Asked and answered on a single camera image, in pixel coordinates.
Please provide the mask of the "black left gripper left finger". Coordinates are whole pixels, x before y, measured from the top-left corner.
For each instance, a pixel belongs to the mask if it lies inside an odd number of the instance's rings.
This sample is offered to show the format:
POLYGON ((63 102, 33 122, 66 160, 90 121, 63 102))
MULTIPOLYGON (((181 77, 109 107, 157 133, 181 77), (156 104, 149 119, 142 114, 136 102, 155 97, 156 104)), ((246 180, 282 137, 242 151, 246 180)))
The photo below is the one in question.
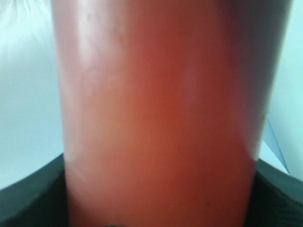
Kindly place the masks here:
POLYGON ((0 191, 2 227, 67 227, 63 156, 0 191))

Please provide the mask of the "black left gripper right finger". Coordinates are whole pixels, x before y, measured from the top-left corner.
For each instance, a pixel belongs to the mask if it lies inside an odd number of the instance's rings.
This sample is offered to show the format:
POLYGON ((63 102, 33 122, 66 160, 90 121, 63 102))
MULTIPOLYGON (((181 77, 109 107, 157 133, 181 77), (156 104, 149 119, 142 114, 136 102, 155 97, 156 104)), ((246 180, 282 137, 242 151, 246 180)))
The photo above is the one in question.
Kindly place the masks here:
POLYGON ((259 160, 244 226, 302 225, 303 182, 259 160))

